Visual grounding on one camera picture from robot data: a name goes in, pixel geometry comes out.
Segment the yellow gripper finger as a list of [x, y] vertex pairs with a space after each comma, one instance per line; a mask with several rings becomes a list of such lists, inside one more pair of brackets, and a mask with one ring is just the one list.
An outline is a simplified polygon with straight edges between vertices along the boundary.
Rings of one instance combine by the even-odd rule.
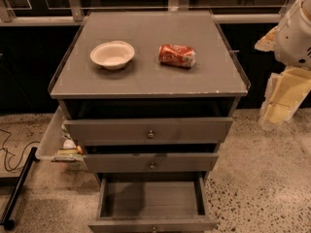
[[274, 51], [275, 34], [277, 27], [273, 27], [255, 44], [255, 49], [260, 51]]
[[259, 125], [264, 130], [277, 128], [292, 118], [311, 91], [311, 70], [287, 67], [281, 74], [272, 73], [260, 108]]

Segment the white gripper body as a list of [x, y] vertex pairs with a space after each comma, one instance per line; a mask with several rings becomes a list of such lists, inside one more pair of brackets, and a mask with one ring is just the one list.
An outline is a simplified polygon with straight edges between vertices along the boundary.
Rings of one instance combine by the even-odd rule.
[[275, 58], [288, 66], [311, 67], [311, 21], [304, 15], [283, 17], [277, 26]]

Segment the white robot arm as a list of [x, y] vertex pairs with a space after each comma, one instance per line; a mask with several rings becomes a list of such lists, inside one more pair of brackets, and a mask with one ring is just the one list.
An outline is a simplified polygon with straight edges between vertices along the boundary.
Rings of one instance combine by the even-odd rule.
[[260, 126], [272, 130], [290, 120], [311, 91], [311, 0], [296, 0], [255, 49], [273, 51], [286, 66], [270, 75], [260, 108]]

